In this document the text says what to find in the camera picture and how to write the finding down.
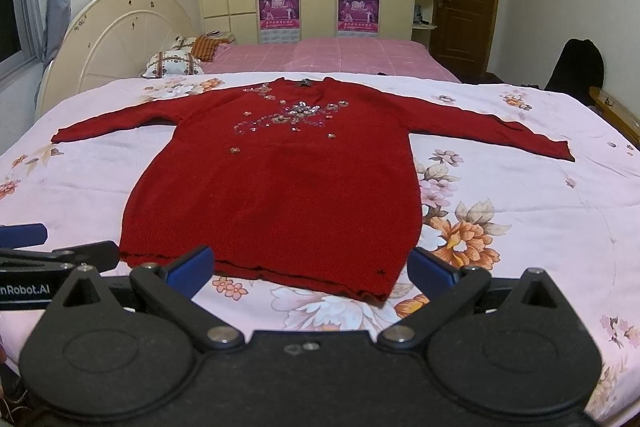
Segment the red embellished knit sweater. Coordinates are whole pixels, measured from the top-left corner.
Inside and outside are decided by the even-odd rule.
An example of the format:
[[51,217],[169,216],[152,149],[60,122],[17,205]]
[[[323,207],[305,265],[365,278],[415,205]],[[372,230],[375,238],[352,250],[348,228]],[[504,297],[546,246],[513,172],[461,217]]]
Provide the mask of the red embellished knit sweater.
[[413,133],[570,159],[566,143],[517,122],[333,78],[130,106],[54,141],[146,124],[175,131],[126,202],[119,248],[128,265],[207,246],[229,277],[354,299],[386,299],[419,242]]

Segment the white floral bed quilt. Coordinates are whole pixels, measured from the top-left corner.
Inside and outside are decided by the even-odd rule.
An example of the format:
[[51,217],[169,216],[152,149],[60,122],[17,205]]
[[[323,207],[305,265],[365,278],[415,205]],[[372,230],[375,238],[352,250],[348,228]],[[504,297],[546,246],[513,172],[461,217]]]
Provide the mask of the white floral bed quilt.
[[[1,156],[1,220],[43,223],[52,247],[113,239],[134,186],[167,145],[172,124],[146,124],[58,143],[58,130],[116,110],[277,79],[300,72],[122,79],[72,96],[42,116]],[[413,133],[422,202],[416,246],[456,268],[496,277],[544,268],[570,300],[601,353],[588,412],[605,426],[639,418],[639,153],[592,110],[564,94],[504,84],[338,74],[333,79],[517,122],[570,159],[515,147]],[[245,332],[365,331],[377,334],[427,305],[406,264],[383,300],[354,299],[216,268],[198,302]]]

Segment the cream arched headboard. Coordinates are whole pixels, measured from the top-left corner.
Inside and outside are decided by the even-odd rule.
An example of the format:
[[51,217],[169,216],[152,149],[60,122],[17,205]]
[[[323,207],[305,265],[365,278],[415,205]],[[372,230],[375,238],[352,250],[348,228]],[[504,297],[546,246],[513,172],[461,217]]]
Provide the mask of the cream arched headboard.
[[67,29],[44,70],[36,116],[79,93],[134,78],[149,58],[196,28],[177,0],[93,0]]

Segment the white patterned pillow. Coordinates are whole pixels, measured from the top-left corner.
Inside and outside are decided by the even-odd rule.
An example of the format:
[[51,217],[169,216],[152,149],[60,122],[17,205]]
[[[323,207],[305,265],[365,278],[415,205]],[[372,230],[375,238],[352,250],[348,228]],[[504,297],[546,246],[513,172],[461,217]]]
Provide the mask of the white patterned pillow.
[[185,50],[160,51],[146,63],[142,78],[158,79],[167,76],[203,75],[202,63]]

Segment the pink checked bed sheet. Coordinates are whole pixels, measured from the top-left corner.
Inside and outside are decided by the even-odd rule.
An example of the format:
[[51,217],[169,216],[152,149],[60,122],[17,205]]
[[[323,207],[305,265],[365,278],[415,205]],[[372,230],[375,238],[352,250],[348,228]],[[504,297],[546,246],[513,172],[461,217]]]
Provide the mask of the pink checked bed sheet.
[[207,74],[230,72],[349,72],[458,82],[459,79],[410,40],[313,38],[298,43],[229,44],[211,62]]

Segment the orange knitted pillow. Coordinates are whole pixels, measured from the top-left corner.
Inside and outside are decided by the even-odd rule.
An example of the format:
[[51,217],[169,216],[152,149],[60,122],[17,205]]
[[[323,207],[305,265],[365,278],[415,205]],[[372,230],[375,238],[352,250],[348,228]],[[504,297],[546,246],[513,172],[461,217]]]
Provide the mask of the orange knitted pillow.
[[215,61],[215,56],[218,48],[222,44],[227,44],[228,41],[224,38],[217,38],[212,36],[199,36],[194,40],[191,46],[191,55],[201,62],[210,63]]

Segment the black bag on chair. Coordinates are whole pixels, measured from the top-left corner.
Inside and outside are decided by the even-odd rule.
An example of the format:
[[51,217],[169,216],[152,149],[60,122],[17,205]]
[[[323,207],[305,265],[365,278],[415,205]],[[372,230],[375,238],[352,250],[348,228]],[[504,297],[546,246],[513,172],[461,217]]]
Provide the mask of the black bag on chair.
[[603,88],[605,67],[601,52],[589,39],[570,39],[565,43],[552,75],[544,87],[563,93],[589,106],[591,88]]

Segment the lower right purple poster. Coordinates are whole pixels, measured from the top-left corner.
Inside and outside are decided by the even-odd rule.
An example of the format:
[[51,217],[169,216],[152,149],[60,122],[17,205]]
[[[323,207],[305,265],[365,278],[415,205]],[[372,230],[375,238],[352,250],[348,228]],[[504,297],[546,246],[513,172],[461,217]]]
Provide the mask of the lower right purple poster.
[[380,0],[337,0],[337,35],[374,36],[379,16]]

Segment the purple poster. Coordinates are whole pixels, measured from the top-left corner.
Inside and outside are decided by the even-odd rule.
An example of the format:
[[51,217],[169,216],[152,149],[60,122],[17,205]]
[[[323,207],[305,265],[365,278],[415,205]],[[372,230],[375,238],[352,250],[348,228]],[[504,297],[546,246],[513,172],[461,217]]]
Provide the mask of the purple poster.
[[299,28],[299,0],[258,0],[261,30]]
[[380,0],[337,0],[337,35],[374,36],[379,16]]

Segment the lower left purple poster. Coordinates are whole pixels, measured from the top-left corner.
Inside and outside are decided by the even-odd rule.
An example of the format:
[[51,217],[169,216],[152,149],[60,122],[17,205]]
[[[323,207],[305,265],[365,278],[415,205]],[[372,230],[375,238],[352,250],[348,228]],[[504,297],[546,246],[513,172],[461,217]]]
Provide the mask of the lower left purple poster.
[[258,0],[261,30],[299,28],[299,0]]

